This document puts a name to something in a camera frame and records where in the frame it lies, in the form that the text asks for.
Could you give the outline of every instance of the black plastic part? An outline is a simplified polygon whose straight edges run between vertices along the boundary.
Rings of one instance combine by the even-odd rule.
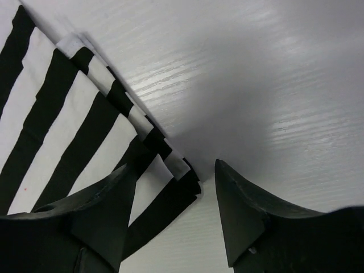
[[[118,272],[135,185],[154,157],[34,213],[0,217],[0,271]]]
[[[229,267],[236,273],[364,272],[364,208],[320,213],[286,202],[216,161]]]

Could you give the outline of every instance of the white wooden surface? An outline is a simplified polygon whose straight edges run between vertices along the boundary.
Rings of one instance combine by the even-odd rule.
[[[85,33],[203,180],[215,158],[320,211],[364,204],[361,0],[24,0],[56,42]],[[213,180],[122,264],[230,272]]]

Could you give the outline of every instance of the cloth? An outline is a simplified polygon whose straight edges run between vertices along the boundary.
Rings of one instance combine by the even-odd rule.
[[[88,40],[54,45],[18,1],[0,9],[0,213],[35,211],[153,151],[136,183],[128,257],[194,202],[195,172]]]

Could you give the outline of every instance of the striped cloth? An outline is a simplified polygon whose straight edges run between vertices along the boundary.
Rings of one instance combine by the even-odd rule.
[[[201,193],[188,162],[82,36],[54,45],[0,0],[0,213],[31,212],[152,151],[136,183],[124,257]]]

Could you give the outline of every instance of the folded cloth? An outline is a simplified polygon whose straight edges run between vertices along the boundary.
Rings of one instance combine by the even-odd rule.
[[[0,23],[0,213],[35,211],[151,150],[127,258],[194,202],[195,172],[88,40],[71,34],[55,46],[18,1],[0,0]]]

